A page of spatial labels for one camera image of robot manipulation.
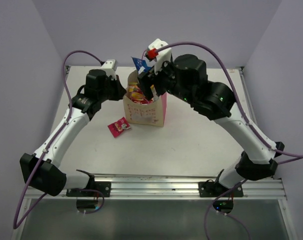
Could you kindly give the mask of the blue chips bag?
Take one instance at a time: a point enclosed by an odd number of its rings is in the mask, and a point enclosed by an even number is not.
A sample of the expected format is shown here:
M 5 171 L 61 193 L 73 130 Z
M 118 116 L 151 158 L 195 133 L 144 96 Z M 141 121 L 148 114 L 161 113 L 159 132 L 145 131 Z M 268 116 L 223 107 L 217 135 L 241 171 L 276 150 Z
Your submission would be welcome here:
M 147 62 L 144 59 L 137 57 L 131 57 L 131 59 L 138 74 L 141 74 L 143 72 L 147 73 L 151 69 L 151 67 L 147 65 Z

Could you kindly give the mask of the Fox's fruit candy bag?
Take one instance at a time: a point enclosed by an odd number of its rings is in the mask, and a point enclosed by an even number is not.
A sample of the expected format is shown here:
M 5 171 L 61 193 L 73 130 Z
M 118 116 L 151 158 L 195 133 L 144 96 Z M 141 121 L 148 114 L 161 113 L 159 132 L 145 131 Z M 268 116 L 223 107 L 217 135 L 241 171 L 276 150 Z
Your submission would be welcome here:
M 128 84 L 128 98 L 136 104 L 147 105 L 156 102 L 159 98 L 157 96 L 148 100 L 143 94 L 142 90 L 139 88 L 137 82 L 130 82 Z

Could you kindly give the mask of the beige Cakes paper bag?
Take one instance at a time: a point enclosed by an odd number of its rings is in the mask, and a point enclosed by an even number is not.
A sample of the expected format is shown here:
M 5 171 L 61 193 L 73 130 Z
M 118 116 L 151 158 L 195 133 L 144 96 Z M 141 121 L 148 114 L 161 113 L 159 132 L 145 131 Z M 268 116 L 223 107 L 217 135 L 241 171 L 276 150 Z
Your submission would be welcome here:
M 123 97 L 125 118 L 129 123 L 163 127 L 167 111 L 167 94 L 157 96 L 158 100 L 150 104 L 137 104 L 129 99 L 129 83 L 138 84 L 138 72 L 135 68 L 127 78 L 127 90 Z

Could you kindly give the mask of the small pink snack packet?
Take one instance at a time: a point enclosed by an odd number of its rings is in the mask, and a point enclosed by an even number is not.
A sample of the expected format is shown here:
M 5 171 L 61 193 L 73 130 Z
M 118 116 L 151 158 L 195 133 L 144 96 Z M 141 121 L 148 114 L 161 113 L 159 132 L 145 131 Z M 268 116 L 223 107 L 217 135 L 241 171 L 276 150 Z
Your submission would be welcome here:
M 109 124 L 107 127 L 114 138 L 119 137 L 124 131 L 131 129 L 129 122 L 125 117 Z

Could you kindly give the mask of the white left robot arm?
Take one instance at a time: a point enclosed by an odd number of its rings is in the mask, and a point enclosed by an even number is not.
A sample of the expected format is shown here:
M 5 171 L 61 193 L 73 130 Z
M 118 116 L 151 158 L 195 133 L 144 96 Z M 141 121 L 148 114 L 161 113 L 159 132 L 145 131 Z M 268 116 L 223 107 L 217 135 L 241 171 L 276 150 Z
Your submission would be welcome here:
M 65 153 L 80 131 L 93 119 L 105 101 L 123 99 L 126 90 L 113 69 L 92 69 L 85 84 L 69 99 L 63 119 L 33 154 L 23 154 L 19 163 L 25 184 L 45 194 L 57 196 L 63 190 L 78 189 L 88 197 L 96 189 L 95 177 L 84 170 L 60 170 Z

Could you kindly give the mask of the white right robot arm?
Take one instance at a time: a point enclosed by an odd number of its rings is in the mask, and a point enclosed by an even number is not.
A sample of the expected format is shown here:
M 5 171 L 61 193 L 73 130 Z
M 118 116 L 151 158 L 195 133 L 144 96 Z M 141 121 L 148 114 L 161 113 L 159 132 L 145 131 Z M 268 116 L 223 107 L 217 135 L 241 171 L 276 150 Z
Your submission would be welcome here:
M 208 79 L 207 65 L 195 55 L 184 54 L 165 61 L 156 71 L 138 72 L 138 86 L 150 100 L 154 95 L 169 93 L 188 103 L 200 115 L 225 129 L 243 148 L 236 163 L 223 169 L 214 183 L 219 196 L 226 196 L 243 180 L 257 181 L 275 174 L 282 142 L 274 142 L 259 132 L 257 137 L 237 105 L 233 91 L 222 82 Z

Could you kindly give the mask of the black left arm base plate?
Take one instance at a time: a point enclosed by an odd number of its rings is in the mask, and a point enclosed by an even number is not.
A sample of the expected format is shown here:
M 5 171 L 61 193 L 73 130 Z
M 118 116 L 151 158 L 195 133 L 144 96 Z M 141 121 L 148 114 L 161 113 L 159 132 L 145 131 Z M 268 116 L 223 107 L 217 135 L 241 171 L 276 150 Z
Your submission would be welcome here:
M 84 189 L 67 189 L 66 196 L 67 197 L 77 197 L 77 198 L 85 198 L 85 197 L 105 197 L 108 198 L 111 194 L 112 183 L 110 181 L 95 181 L 92 182 Z

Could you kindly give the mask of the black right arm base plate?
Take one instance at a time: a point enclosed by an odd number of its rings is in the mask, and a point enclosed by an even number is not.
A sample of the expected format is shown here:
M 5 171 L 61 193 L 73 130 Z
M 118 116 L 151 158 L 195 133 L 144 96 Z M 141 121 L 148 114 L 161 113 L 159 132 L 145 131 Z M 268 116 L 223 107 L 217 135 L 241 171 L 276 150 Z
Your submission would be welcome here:
M 220 196 L 221 194 L 225 193 L 228 190 L 228 188 L 222 186 L 220 183 L 214 182 L 212 179 L 206 180 L 206 181 L 200 181 L 198 182 L 198 192 L 199 196 L 201 198 L 216 198 Z M 243 188 L 237 187 L 230 193 L 225 193 L 223 197 L 243 197 Z

